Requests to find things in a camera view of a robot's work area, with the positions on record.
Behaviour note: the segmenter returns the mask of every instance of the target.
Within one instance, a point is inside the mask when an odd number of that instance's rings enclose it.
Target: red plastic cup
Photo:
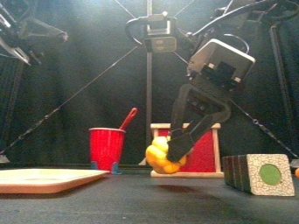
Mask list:
[[[90,159],[98,163],[98,168],[113,171],[115,163],[119,164],[126,131],[122,129],[90,129]]]

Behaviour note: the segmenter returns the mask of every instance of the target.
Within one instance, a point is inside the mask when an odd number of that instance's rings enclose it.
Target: green circle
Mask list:
[[[275,186],[281,183],[282,172],[273,164],[263,164],[259,169],[259,176],[263,179],[265,183]]]

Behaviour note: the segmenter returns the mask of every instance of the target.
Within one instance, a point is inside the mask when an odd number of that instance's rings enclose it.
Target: red box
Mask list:
[[[153,123],[154,137],[169,136],[170,128],[170,123]],[[175,174],[166,174],[166,176],[191,176],[194,174],[203,177],[223,177],[221,172],[219,128],[221,125],[217,123],[194,145],[193,154],[189,155],[187,164],[181,171]]]

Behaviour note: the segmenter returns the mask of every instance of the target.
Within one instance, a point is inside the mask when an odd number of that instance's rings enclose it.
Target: white plate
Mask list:
[[[0,171],[0,193],[58,193],[101,179],[107,173],[73,169]]]

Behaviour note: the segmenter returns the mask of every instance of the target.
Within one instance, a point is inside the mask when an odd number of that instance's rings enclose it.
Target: yellow toy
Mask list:
[[[171,162],[166,155],[169,152],[169,139],[166,136],[159,136],[154,139],[153,144],[146,149],[147,163],[154,167],[154,170],[162,174],[173,174],[181,170],[181,166],[186,165],[187,157],[183,156],[179,162]]]

